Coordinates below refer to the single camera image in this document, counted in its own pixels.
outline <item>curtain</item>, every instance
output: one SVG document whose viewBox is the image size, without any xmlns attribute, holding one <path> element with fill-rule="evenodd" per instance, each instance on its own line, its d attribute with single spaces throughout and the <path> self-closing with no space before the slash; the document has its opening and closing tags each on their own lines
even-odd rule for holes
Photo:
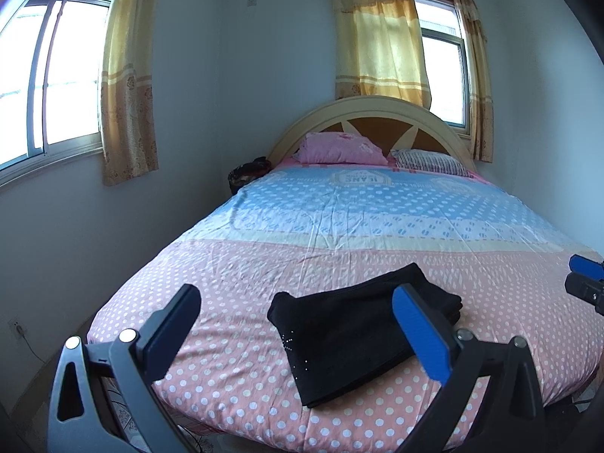
<svg viewBox="0 0 604 453">
<path fill-rule="evenodd" d="M 430 109 L 414 0 L 333 0 L 336 98 L 386 95 Z"/>
<path fill-rule="evenodd" d="M 493 161 L 493 99 L 488 75 L 487 39 L 474 0 L 453 0 L 466 34 L 470 83 L 470 153 L 475 160 Z"/>
<path fill-rule="evenodd" d="M 116 185 L 158 169 L 151 59 L 156 0 L 114 0 L 101 72 L 103 182 Z"/>
</svg>

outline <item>electrical socket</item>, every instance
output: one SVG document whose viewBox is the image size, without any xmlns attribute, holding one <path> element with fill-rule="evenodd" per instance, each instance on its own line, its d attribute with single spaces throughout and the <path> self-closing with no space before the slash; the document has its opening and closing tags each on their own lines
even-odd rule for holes
<svg viewBox="0 0 604 453">
<path fill-rule="evenodd" d="M 25 326 L 23 325 L 23 323 L 21 323 L 21 321 L 18 317 L 15 317 L 12 320 L 10 320 L 8 322 L 8 326 L 10 327 L 10 331 L 13 333 L 14 337 L 17 340 L 20 340 L 23 338 L 23 336 L 17 331 L 17 327 L 21 327 L 21 329 L 23 330 L 23 333 L 27 334 L 27 330 L 25 329 Z"/>
</svg>

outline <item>arched headboard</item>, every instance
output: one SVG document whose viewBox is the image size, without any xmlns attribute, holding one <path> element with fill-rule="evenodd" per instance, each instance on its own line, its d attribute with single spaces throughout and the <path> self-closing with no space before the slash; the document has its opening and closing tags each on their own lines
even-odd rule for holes
<svg viewBox="0 0 604 453">
<path fill-rule="evenodd" d="M 288 129 L 268 159 L 278 164 L 295 153 L 306 133 L 319 131 L 361 134 L 385 156 L 394 148 L 447 153 L 476 171 L 469 151 L 451 126 L 423 107 L 383 96 L 349 97 L 313 110 Z"/>
</svg>

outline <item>metal bolt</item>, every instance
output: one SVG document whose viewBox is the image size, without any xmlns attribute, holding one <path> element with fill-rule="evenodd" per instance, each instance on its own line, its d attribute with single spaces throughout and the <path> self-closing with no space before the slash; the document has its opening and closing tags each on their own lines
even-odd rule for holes
<svg viewBox="0 0 604 453">
<path fill-rule="evenodd" d="M 467 328 L 461 328 L 457 331 L 457 338 L 460 341 L 471 341 L 474 338 L 474 334 Z"/>
<path fill-rule="evenodd" d="M 527 346 L 527 341 L 524 337 L 517 335 L 516 337 L 514 337 L 514 345 L 516 347 L 523 348 Z"/>
<path fill-rule="evenodd" d="M 137 338 L 137 331 L 133 328 L 126 328 L 120 332 L 120 340 L 122 342 L 132 342 Z"/>
<path fill-rule="evenodd" d="M 65 341 L 65 347 L 67 349 L 75 349 L 80 345 L 80 338 L 77 335 L 70 337 Z"/>
</svg>

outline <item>black bag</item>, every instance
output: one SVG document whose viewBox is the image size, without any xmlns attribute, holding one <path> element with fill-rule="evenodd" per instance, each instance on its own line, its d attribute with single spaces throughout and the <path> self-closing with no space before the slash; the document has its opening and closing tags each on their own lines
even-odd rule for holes
<svg viewBox="0 0 604 453">
<path fill-rule="evenodd" d="M 251 181 L 264 177 L 271 171 L 273 166 L 265 156 L 256 158 L 253 162 L 244 163 L 235 170 L 231 170 L 228 175 L 228 183 L 231 187 L 231 193 L 237 194 L 241 187 L 249 184 Z"/>
<path fill-rule="evenodd" d="M 302 405 L 335 399 L 414 354 L 392 311 L 392 294 L 404 283 L 451 324 L 459 320 L 461 298 L 430 283 L 415 263 L 348 288 L 274 296 L 268 319 L 281 335 Z"/>
</svg>

